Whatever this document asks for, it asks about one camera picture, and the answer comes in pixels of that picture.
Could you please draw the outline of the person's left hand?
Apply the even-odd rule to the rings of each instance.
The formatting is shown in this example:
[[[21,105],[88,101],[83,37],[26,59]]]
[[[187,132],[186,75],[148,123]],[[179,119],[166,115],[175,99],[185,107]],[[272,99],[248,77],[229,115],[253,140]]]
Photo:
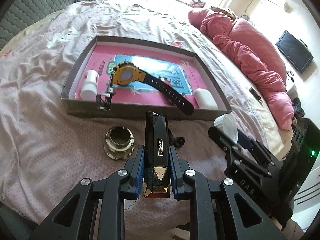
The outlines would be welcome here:
[[[302,228],[291,219],[287,221],[286,225],[281,225],[275,217],[271,217],[271,220],[288,240],[300,240],[304,235]]]

